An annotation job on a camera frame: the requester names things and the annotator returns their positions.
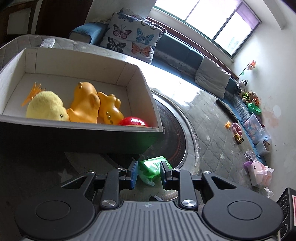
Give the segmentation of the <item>red toy apple half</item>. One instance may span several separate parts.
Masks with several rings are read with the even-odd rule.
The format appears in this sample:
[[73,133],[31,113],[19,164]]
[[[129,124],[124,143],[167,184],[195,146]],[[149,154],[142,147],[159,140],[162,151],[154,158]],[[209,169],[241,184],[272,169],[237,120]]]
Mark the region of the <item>red toy apple half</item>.
[[137,118],[135,116],[128,116],[123,118],[119,123],[120,126],[144,126],[149,127],[148,124],[142,120],[141,118]]

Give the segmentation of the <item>large orange rubber duck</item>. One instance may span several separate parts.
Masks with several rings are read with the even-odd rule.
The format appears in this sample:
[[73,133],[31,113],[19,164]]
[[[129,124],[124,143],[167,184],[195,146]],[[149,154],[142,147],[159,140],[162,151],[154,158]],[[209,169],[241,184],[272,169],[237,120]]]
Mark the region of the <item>large orange rubber duck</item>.
[[89,82],[79,82],[74,99],[67,109],[69,120],[77,123],[97,123],[100,99],[95,87]]

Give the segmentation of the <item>yellow plush chick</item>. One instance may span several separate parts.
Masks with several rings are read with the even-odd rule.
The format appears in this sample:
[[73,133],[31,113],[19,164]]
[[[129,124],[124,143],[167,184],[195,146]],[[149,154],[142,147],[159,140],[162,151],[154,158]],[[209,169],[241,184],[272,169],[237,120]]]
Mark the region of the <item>yellow plush chick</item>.
[[69,121],[69,115],[60,97],[52,91],[42,89],[41,84],[33,84],[21,107],[26,104],[26,118]]

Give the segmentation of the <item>purple pink toy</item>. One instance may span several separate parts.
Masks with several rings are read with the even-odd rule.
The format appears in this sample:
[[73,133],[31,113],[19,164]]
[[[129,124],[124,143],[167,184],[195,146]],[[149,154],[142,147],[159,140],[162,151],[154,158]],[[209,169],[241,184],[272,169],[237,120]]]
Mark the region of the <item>purple pink toy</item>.
[[251,185],[258,188],[263,196],[267,198],[273,197],[273,192],[269,189],[269,185],[272,182],[274,169],[258,161],[251,150],[247,150],[244,155],[246,162],[244,162],[243,167],[249,175]]

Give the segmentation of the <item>clear plastic storage box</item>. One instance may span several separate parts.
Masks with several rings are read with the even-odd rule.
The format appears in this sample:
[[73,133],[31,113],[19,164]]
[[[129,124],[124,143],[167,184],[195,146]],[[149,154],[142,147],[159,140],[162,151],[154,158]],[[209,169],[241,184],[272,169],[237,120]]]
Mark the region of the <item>clear plastic storage box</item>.
[[253,113],[244,123],[244,126],[255,144],[260,156],[265,156],[270,153],[271,137],[265,128],[260,124],[257,116]]

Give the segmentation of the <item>small orange toy piece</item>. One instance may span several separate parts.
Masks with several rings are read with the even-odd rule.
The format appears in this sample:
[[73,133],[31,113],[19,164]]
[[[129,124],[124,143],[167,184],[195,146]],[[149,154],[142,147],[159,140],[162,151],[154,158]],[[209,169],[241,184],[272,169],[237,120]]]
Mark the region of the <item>small orange toy piece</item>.
[[225,124],[225,128],[230,128],[231,126],[231,123],[228,121],[226,124]]

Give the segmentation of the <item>pink toy car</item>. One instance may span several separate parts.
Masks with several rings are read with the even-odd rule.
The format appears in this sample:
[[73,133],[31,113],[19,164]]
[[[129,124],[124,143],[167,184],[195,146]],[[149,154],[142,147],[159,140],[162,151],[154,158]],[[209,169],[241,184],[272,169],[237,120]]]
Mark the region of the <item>pink toy car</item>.
[[233,123],[231,126],[233,133],[234,133],[234,139],[236,141],[236,143],[239,145],[241,144],[244,139],[242,137],[242,129],[240,127],[240,125],[238,123]]

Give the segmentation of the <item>green bowl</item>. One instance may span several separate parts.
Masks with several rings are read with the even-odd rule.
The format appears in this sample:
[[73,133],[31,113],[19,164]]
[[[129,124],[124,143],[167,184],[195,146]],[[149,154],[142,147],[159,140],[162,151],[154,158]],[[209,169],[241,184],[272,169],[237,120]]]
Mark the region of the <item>green bowl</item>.
[[253,114],[257,115],[257,116],[262,114],[261,109],[258,106],[256,106],[255,104],[253,104],[253,103],[249,103],[247,105],[247,108],[248,108],[248,111],[250,113],[253,113]]

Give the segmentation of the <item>grey seat cushion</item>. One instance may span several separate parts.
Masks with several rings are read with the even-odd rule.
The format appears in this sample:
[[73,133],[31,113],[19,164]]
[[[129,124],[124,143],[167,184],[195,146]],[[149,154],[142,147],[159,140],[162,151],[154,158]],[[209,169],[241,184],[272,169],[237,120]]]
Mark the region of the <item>grey seat cushion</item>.
[[195,82],[208,92],[223,99],[231,75],[217,63],[204,56],[196,71]]

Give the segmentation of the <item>stuffed animal pile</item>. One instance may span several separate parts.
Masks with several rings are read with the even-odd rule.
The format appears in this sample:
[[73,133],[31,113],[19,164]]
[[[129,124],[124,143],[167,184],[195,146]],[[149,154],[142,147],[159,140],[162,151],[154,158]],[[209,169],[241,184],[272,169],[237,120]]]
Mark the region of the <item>stuffed animal pile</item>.
[[259,99],[257,94],[253,91],[246,92],[245,87],[247,86],[248,80],[243,79],[238,81],[238,95],[242,99],[242,101],[248,105],[249,103],[255,104],[259,106]]

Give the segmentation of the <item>dark blue sofa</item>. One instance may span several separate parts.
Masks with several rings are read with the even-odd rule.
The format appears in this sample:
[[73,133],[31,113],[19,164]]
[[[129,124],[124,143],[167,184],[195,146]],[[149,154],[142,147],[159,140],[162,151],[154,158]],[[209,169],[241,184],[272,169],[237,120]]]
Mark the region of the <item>dark blue sofa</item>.
[[[194,77],[204,56],[205,55],[200,51],[191,47],[184,41],[171,34],[165,33],[157,42],[151,64],[202,88],[196,84]],[[251,115],[246,105],[236,94],[237,89],[238,87],[235,80],[230,77],[225,89],[224,98],[218,98],[218,102],[216,103],[220,109],[224,110],[225,114],[228,113],[230,115],[233,122],[239,122],[243,125]],[[205,157],[206,154],[210,154],[210,151],[212,151],[213,154],[210,154],[209,158],[214,154],[219,154],[219,160],[226,160],[223,158],[231,160],[229,157],[234,157],[234,151],[227,149],[226,144],[230,143],[225,139],[221,146],[215,144],[214,147],[208,147],[201,155]]]

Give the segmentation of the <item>butterfly print pillow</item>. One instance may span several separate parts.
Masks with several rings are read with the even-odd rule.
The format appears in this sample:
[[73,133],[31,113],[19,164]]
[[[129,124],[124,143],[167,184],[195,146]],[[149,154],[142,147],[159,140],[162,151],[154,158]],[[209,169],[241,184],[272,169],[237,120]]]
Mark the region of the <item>butterfly print pillow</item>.
[[122,8],[112,15],[100,47],[151,64],[157,42],[166,32],[162,26]]

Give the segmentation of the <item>blue folded blanket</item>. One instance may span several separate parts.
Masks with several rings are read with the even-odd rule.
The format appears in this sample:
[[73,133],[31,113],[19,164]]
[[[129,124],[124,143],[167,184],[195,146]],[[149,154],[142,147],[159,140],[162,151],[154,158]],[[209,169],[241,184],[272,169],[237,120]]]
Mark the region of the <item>blue folded blanket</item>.
[[69,39],[99,46],[106,29],[106,24],[86,23],[72,30]]

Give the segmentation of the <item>white remote control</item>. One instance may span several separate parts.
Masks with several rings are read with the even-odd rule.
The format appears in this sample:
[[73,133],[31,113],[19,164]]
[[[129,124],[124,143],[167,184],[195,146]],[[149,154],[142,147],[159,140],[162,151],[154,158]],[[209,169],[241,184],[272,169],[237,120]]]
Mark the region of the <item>white remote control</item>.
[[41,43],[41,48],[53,48],[55,45],[56,39],[55,38],[46,38]]

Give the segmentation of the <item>window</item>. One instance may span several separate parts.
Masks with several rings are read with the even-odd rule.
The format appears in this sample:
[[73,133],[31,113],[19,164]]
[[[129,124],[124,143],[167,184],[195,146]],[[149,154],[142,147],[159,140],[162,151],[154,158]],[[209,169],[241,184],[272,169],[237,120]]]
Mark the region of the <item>window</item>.
[[261,24],[245,1],[156,1],[149,16],[230,59]]

